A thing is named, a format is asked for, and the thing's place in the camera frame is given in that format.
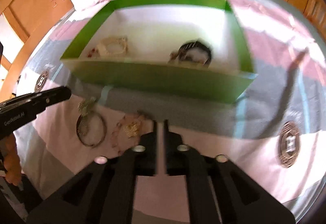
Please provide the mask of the left hand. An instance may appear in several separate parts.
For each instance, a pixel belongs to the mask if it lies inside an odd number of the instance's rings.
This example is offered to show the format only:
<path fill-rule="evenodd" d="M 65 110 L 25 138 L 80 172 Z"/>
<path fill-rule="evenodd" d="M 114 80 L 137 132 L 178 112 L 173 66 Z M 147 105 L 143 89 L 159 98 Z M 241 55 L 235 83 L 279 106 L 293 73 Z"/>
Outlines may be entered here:
<path fill-rule="evenodd" d="M 5 152 L 3 164 L 7 170 L 6 181 L 9 184 L 18 186 L 22 180 L 22 168 L 14 134 L 6 137 Z"/>

